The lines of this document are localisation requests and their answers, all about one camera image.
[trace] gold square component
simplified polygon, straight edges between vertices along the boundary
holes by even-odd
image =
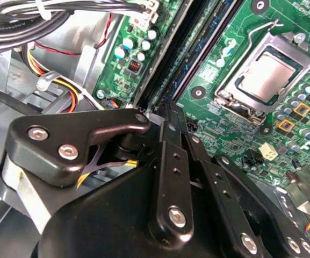
[[[293,111],[304,117],[310,112],[310,107],[300,102],[299,105]]]
[[[282,122],[280,122],[278,126],[281,130],[285,132],[290,132],[294,128],[295,124],[285,119]]]

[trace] orange wire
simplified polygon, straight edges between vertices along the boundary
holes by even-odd
[[[45,72],[43,70],[41,70],[41,68],[38,66],[38,64],[31,58],[31,62],[32,64],[34,65],[35,69],[40,73],[40,74],[44,74]],[[70,95],[71,95],[71,107],[70,109],[68,110],[68,113],[71,113],[74,111],[75,109],[75,106],[76,106],[76,98],[75,98],[75,95],[72,91],[70,91]]]

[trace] green circuit board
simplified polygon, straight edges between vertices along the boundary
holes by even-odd
[[[119,100],[122,107],[130,103],[139,83],[150,72],[151,63],[162,54],[161,51],[166,44],[167,38],[177,26],[176,21],[180,19],[180,12],[189,7],[189,4],[187,4],[189,1],[184,0],[158,0],[158,2],[157,21],[149,27],[149,29],[154,28],[156,30],[158,34],[156,39],[149,40],[147,30],[135,26],[130,17],[125,17],[94,89],[93,95],[97,99],[99,99],[97,91],[103,90],[106,98]],[[125,38],[131,38],[134,41],[132,49],[125,49],[123,46]],[[142,50],[144,40],[150,42],[151,47],[149,50]],[[121,47],[126,52],[124,58],[117,58],[114,54],[115,49],[118,47]],[[140,51],[145,54],[143,61],[137,59],[137,54]]]
[[[310,146],[308,149],[302,148],[308,140],[301,135],[301,130],[310,129],[310,95],[305,100],[299,101],[308,109],[304,117],[297,117],[295,112],[285,117],[284,121],[289,121],[293,126],[289,132],[282,130],[282,122],[278,121],[273,113],[268,114],[265,121],[265,125],[269,125],[269,131],[263,131],[263,127],[252,124],[222,108],[214,102],[214,99],[217,88],[247,49],[249,31],[262,24],[278,19],[283,26],[273,28],[271,30],[273,35],[286,32],[304,33],[310,56],[310,0],[271,0],[268,9],[260,15],[252,12],[253,1],[244,1],[189,82],[177,104],[182,106],[186,115],[197,123],[195,134],[203,140],[210,155],[226,154],[242,167],[242,158],[247,150],[259,152],[258,148],[265,142],[272,145],[278,153],[276,158],[272,161],[265,159],[256,171],[248,168],[245,170],[272,185],[284,187],[289,184],[285,173],[288,170],[295,171],[291,163],[292,159],[297,159],[302,166],[310,166]],[[254,33],[252,40],[255,45],[266,32],[267,30],[259,30]],[[221,67],[217,60],[231,41],[234,48],[224,57],[225,64]],[[299,91],[303,84],[310,85],[310,70],[288,93],[286,99],[295,98],[293,94]],[[203,87],[206,95],[201,99],[195,98],[192,95],[195,87]],[[300,151],[292,152],[287,145],[290,141],[300,146]]]

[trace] yellow wire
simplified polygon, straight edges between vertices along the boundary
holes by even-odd
[[[36,74],[38,74],[38,75],[40,76],[41,73],[39,73],[39,72],[35,69],[35,66],[36,66],[36,65],[35,65],[35,62],[36,62],[36,60],[35,60],[35,58],[32,56],[32,54],[31,54],[30,51],[27,52],[27,57],[28,57],[28,60],[30,61],[32,70],[33,70]],[[69,89],[76,95],[77,101],[80,102],[80,98],[79,98],[79,96],[78,96],[78,92],[77,92],[77,90],[76,90],[74,87],[72,87],[69,83],[63,82],[63,81],[61,81],[61,80],[59,80],[59,79],[55,79],[54,81],[57,82],[57,83],[60,83],[61,85],[64,85],[64,86],[67,87],[67,88],[69,88]]]

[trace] bundled cables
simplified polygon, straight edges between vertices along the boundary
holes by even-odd
[[[38,0],[16,0],[0,5],[0,53],[36,41],[59,28],[75,10],[101,12],[143,12],[141,4],[122,0],[43,0],[43,19]]]

